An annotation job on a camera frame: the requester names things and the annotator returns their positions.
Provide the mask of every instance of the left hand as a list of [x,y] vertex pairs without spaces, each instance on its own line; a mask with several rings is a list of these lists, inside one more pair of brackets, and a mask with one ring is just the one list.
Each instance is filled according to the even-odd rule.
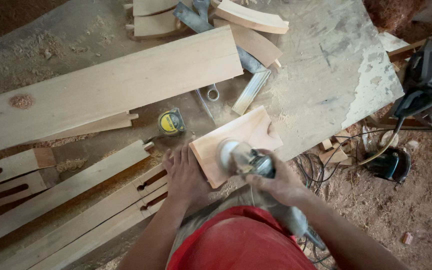
[[170,176],[167,190],[169,200],[188,208],[207,199],[211,186],[204,179],[198,160],[188,144],[172,151],[168,149],[163,156],[163,167]]

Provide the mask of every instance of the workbench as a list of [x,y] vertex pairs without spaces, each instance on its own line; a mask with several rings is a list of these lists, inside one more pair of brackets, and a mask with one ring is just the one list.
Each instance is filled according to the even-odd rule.
[[[125,14],[124,3],[123,0],[71,0],[1,37],[0,93],[193,34],[188,30],[177,36],[130,40],[124,26],[131,17]],[[270,77],[249,107],[249,110],[260,105],[266,108],[284,143],[276,150],[281,159],[299,155],[403,95],[361,1],[259,0],[257,4],[250,2],[248,7],[278,14],[289,21],[286,34],[261,33],[283,52],[279,59],[282,67],[279,70],[271,67]],[[41,44],[54,46],[52,50],[57,53],[46,59],[41,54],[41,50],[44,52]],[[192,91],[135,108],[131,113],[139,114],[139,118],[133,121],[132,128],[100,132],[90,139],[54,147],[53,152],[57,161],[87,159],[83,169],[87,168],[113,150],[157,134],[159,114],[178,107],[188,132],[155,142],[153,155],[160,161],[166,149],[191,137],[203,136],[237,118],[231,108],[251,76],[246,72],[216,84],[219,100],[207,102],[216,125]],[[151,166],[154,164],[147,163],[141,169]],[[61,179],[74,174],[63,173]],[[91,189],[73,202],[73,205],[85,205],[79,210],[61,210],[59,213],[65,215],[54,215],[50,218],[52,223],[42,225],[45,229],[35,229],[37,226],[33,224],[33,230],[25,232],[22,228],[19,236],[37,237],[49,230],[51,224],[70,219],[116,189],[109,185],[104,190]],[[11,240],[10,234],[4,239],[13,243],[13,250],[25,244],[24,237]]]

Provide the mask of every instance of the right hand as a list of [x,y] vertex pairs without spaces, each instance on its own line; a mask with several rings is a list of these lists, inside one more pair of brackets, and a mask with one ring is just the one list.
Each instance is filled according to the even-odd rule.
[[249,174],[246,182],[254,187],[269,192],[278,202],[287,206],[297,206],[299,202],[307,198],[309,189],[301,181],[298,174],[292,171],[284,162],[277,158],[271,151],[258,149],[261,153],[270,155],[273,166],[276,169],[274,179],[259,175]]

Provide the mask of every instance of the person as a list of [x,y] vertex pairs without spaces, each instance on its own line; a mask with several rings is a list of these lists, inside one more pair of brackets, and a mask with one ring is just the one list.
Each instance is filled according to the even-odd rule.
[[[284,162],[269,151],[264,153],[272,156],[275,178],[248,175],[246,182],[269,192],[281,204],[299,208],[340,269],[407,269],[307,189]],[[167,198],[118,270],[315,269],[294,237],[269,212],[252,205],[219,209],[176,244],[189,207],[207,198],[211,187],[187,144],[166,151],[163,166],[170,175]]]

